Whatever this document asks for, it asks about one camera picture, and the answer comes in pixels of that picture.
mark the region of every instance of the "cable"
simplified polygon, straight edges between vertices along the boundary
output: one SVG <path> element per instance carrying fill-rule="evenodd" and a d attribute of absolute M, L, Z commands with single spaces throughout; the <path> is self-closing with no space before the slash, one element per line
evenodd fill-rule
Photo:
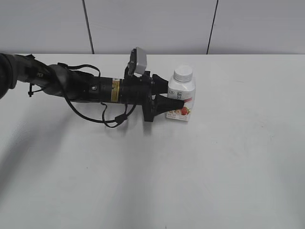
<path fill-rule="evenodd" d="M 91 67 L 92 66 L 92 65 L 89 65 L 89 64 L 84 64 L 84 65 L 86 65 L 86 67 Z M 92 68 L 97 70 L 99 72 L 99 77 L 101 77 L 100 70 L 98 68 L 94 67 L 94 66 L 92 66 Z M 51 74 L 53 75 L 53 77 L 56 79 L 56 81 L 57 81 L 57 83 L 58 83 L 58 85 L 61 89 L 62 95 L 63 95 L 64 99 L 66 100 L 67 104 L 72 109 L 72 111 L 74 111 L 79 117 L 81 117 L 83 119 L 86 119 L 90 122 L 94 122 L 94 123 L 103 123 L 103 124 L 105 124 L 105 123 L 115 123 L 115 120 L 110 120 L 110 121 L 97 120 L 97 119 L 89 118 L 89 117 L 84 116 L 83 114 L 81 114 L 78 110 L 76 110 L 76 108 L 73 106 L 70 99 L 68 98 L 67 93 L 66 93 L 65 89 L 63 88 L 63 86 L 61 84 L 61 81 L 59 80 L 56 72 L 53 69 L 50 69 L 50 71 L 51 71 Z"/>
<path fill-rule="evenodd" d="M 92 68 L 92 69 L 95 69 L 95 70 L 97 70 L 97 71 L 99 72 L 99 76 L 98 76 L 98 77 L 99 77 L 99 79 L 101 78 L 101 71 L 100 71 L 97 67 L 95 67 L 95 66 L 93 66 L 93 65 L 90 65 L 90 64 L 82 64 L 82 65 L 78 65 L 78 66 L 68 66 L 68 65 L 66 65 L 66 64 L 64 64 L 64 63 L 58 63 L 58 65 L 60 65 L 60 66 L 62 66 L 62 67 L 64 67 L 64 68 L 66 68 L 66 69 L 69 69 L 69 70 L 78 70 L 78 69 L 80 69 L 80 68 L 86 68 L 86 67 L 87 67 L 87 68 Z M 70 107 L 79 117 L 81 117 L 81 118 L 83 118 L 83 119 L 85 119 L 85 120 L 88 120 L 88 121 L 91 121 L 91 122 L 95 122 L 95 123 L 103 123 L 103 124 L 105 124 L 105 125 L 106 125 L 107 127 L 109 127 L 109 128 L 115 128 L 115 127 L 118 127 L 119 125 L 121 125 L 125 120 L 127 120 L 128 116 L 132 114 L 132 112 L 135 110 L 135 108 L 136 108 L 136 106 L 137 106 L 137 99 L 136 99 L 136 101 L 135 101 L 134 105 L 132 106 L 131 110 L 127 113 L 128 105 L 127 105 L 127 103 L 126 103 L 126 104 L 125 104 L 125 112 L 124 112 L 123 114 L 117 116 L 117 117 L 116 117 L 115 119 L 113 119 L 113 120 L 108 120 L 108 121 L 106 121 L 106 120 L 105 120 L 105 112 L 106 112 L 106 109 L 108 108 L 108 106 L 107 106 L 107 104 L 105 104 L 105 103 L 103 103 L 103 102 L 100 101 L 100 103 L 101 103 L 102 105 L 105 106 L 105 109 L 103 110 L 103 113 L 102 113 L 102 120 L 97 120 L 97 119 L 93 119 L 93 118 L 89 118 L 89 117 L 87 117 L 87 116 L 84 116 L 84 115 L 81 114 L 81 113 L 73 106 L 73 104 L 71 103 L 71 99 L 68 98 L 67 93 L 66 93 L 65 89 L 63 88 L 63 86 L 62 86 L 62 84 L 61 84 L 61 82 L 60 82 L 58 76 L 56 75 L 55 71 L 54 71 L 53 69 L 52 69 L 51 71 L 52 71 L 51 74 L 53 74 L 53 75 L 56 76 L 55 79 L 57 80 L 57 83 L 59 84 L 59 86 L 60 86 L 60 88 L 61 88 L 61 92 L 62 92 L 62 94 L 63 94 L 63 97 L 65 98 L 65 100 L 66 100 L 67 104 L 69 105 L 69 107 Z M 99 95 L 101 95 L 101 85 L 99 85 Z M 108 125 L 109 123 L 117 123 L 117 124 L 114 125 L 114 126 L 110 126 L 110 125 Z"/>

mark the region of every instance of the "white table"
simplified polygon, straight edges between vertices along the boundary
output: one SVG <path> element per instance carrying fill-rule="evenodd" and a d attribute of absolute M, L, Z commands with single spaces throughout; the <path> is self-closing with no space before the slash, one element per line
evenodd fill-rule
<path fill-rule="evenodd" d="M 128 55 L 39 54 L 123 77 Z M 0 100 L 0 228 L 300 229 L 305 226 L 305 56 L 149 55 L 169 79 L 194 68 L 184 123 L 136 109 L 117 129 L 82 120 L 62 98 Z M 100 118 L 98 104 L 79 104 Z M 119 114 L 112 105 L 108 117 Z"/>

